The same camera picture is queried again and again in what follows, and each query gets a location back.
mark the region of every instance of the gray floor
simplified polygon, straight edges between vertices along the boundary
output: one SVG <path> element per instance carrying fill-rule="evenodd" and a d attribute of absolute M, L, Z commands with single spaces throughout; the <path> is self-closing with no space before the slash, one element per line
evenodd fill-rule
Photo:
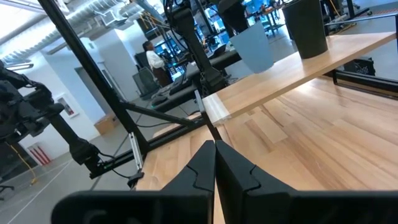
<path fill-rule="evenodd" d="M 363 3 L 363 7 L 371 7 L 376 4 L 386 4 L 390 2 L 392 1 L 356 1 L 358 4 Z M 392 18 L 386 18 L 376 21 L 359 22 L 355 27 L 342 34 L 394 30 L 394 20 Z M 296 51 L 294 44 L 287 37 L 285 27 L 279 29 L 275 37 L 270 37 L 270 43 L 274 51 L 275 61 Z M 375 61 L 374 66 L 378 76 L 398 80 L 398 73 L 395 71 L 394 67 L 398 61 L 396 41 L 388 43 L 367 55 L 372 57 Z M 238 78 L 250 74 L 250 71 L 242 66 L 242 62 L 233 65 L 227 69 L 227 72 L 232 73 L 234 77 Z M 146 101 L 137 100 L 136 103 L 141 106 L 148 106 L 148 102 Z M 168 114 L 186 117 L 187 114 L 195 110 L 197 110 L 196 104 L 189 101 L 181 105 L 181 107 L 169 111 Z M 131 113 L 131 116 L 134 121 L 140 125 L 153 125 L 163 122 L 148 116 L 140 116 L 137 113 Z M 166 125 L 155 128 L 140 128 L 140 130 L 147 139 L 150 139 L 156 131 L 164 127 L 166 127 Z M 114 131 L 94 139 L 92 143 L 102 152 L 116 155 L 130 149 L 129 141 L 123 142 L 126 135 L 127 132 L 123 129 L 123 126 L 119 125 Z M 134 162 L 129 162 L 117 168 L 117 171 L 124 175 L 133 175 L 136 172 L 136 168 L 134 167 Z M 61 198 L 72 192 L 79 190 L 129 190 L 126 185 L 126 180 L 113 172 L 108 172 L 95 180 L 91 180 L 88 177 L 88 170 L 72 161 L 69 154 L 59 157 L 47 167 L 35 168 L 35 172 L 39 181 L 33 186 L 30 186 L 30 180 L 32 178 L 30 172 L 26 172 L 4 183 L 16 186 L 16 190 L 6 190 L 2 193 L 2 196 L 4 196 L 6 200 L 0 202 L 0 223 L 50 223 L 50 214 L 53 206 Z"/>

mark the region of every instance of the light blue box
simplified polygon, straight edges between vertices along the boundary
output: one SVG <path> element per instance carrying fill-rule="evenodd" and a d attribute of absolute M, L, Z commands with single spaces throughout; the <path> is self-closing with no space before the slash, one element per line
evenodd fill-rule
<path fill-rule="evenodd" d="M 254 73 L 261 73 L 273 66 L 274 58 L 261 22 L 232 37 L 231 43 Z"/>

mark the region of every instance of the person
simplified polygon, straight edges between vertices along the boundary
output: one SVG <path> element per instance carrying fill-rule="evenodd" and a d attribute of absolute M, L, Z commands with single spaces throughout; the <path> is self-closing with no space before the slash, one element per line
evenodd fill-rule
<path fill-rule="evenodd" d="M 148 64 L 150 66 L 150 69 L 152 70 L 155 78 L 159 82 L 159 84 L 162 87 L 165 87 L 173 82 L 172 77 L 169 73 L 169 71 L 165 70 L 164 66 L 165 63 L 160 58 L 155 52 L 155 47 L 151 41 L 145 41 L 145 43 L 142 45 L 144 48 L 147 59 L 148 59 Z"/>

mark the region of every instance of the white shirt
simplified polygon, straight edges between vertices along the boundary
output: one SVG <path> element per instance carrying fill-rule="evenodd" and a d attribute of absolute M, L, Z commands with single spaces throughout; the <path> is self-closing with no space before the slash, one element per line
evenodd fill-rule
<path fill-rule="evenodd" d="M 151 69 L 164 67 L 164 61 L 153 50 L 147 51 L 147 58 Z"/>

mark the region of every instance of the cardboard box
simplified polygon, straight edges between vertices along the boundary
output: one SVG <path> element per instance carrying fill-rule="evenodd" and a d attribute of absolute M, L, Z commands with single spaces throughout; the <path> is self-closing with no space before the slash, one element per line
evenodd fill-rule
<path fill-rule="evenodd" d="M 100 135 L 103 135 L 112 131 L 119 124 L 120 121 L 114 114 L 108 114 L 95 124 L 95 128 Z"/>

